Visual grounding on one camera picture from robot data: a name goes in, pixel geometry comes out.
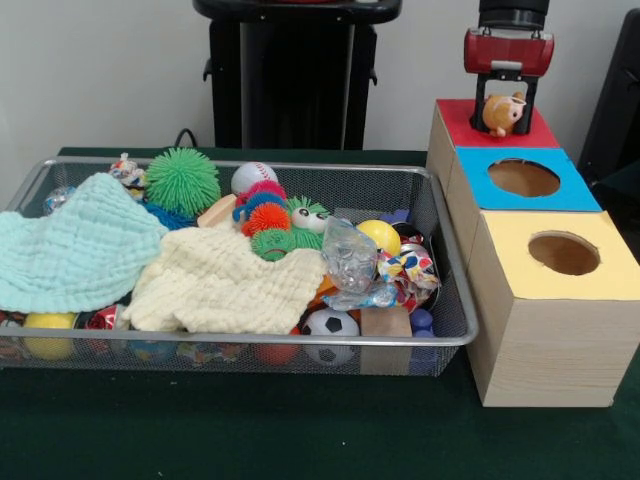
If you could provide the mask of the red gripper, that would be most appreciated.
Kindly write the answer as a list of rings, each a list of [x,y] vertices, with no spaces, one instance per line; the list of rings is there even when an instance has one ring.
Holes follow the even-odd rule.
[[[483,111],[489,73],[498,70],[515,71],[526,84],[523,115],[518,121],[518,133],[531,131],[538,78],[546,74],[554,52],[551,33],[529,30],[470,28],[464,37],[464,68],[477,75],[472,128],[485,128]]]

